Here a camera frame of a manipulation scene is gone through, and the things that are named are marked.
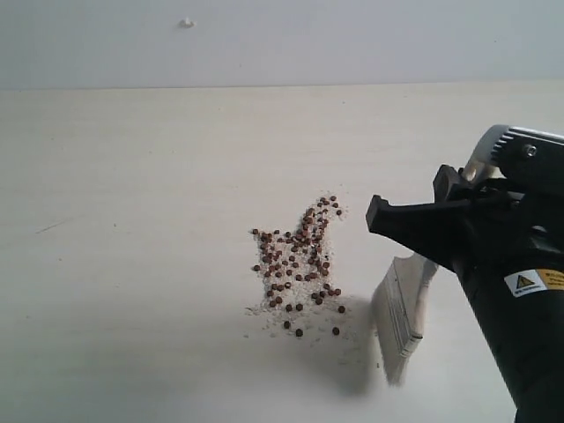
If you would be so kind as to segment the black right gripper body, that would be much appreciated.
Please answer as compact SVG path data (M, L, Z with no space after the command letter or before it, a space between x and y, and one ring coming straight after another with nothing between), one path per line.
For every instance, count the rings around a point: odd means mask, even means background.
M452 206L449 269L506 276L526 269L563 270L563 185L486 178L468 182L460 170L439 167L434 202Z

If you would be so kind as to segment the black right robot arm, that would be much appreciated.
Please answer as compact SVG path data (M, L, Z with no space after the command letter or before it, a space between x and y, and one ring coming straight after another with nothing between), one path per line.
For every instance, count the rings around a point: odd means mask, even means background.
M456 274L519 422L563 419L563 175L504 165L470 178L442 166L431 204L373 197L367 227L412 255L397 257L372 304L383 365L401 382L423 336L438 267Z

